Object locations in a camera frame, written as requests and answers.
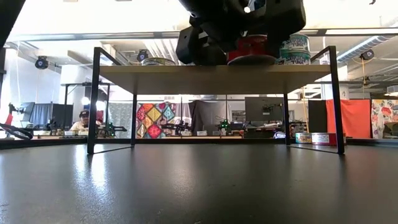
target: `red can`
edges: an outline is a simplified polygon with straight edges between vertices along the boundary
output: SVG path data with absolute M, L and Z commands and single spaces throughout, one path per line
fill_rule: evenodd
M 344 144 L 346 142 L 346 135 L 344 134 Z M 312 144 L 322 146 L 337 146 L 336 133 L 312 133 Z
M 276 58 L 267 51 L 266 35 L 249 35 L 238 40 L 238 49 L 228 52 L 228 65 L 272 65 Z

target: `security camera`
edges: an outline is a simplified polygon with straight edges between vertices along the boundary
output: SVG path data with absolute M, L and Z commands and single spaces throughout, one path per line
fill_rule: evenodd
M 44 70 L 49 67 L 49 62 L 47 61 L 47 56 L 39 56 L 35 63 L 35 67 Z
M 147 49 L 142 49 L 139 51 L 138 56 L 137 56 L 137 61 L 142 62 L 143 60 L 147 59 L 148 56 L 148 50 Z
M 374 58 L 374 52 L 373 50 L 367 50 L 363 52 L 359 57 L 363 60 L 371 60 Z

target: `black table surface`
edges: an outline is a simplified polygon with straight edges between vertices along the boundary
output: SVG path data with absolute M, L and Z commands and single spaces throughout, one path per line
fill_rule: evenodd
M 111 149 L 121 145 L 96 146 Z M 397 223 L 398 149 L 83 145 L 0 151 L 0 223 Z

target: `person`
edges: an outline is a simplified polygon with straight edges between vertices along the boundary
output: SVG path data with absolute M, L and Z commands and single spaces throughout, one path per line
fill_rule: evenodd
M 88 110 L 81 111 L 79 114 L 80 121 L 73 124 L 70 130 L 79 131 L 79 130 L 88 129 L 89 117 L 90 117 L 90 112 Z

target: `computer screen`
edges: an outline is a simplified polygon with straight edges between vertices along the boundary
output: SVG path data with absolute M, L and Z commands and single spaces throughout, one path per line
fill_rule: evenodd
M 283 98 L 245 97 L 246 121 L 283 121 Z
M 35 103 L 30 102 L 30 103 L 21 103 L 20 105 L 17 105 L 16 108 L 19 111 L 19 119 L 20 121 L 30 121 L 30 117 L 32 116 L 33 112 L 33 107 L 35 106 Z

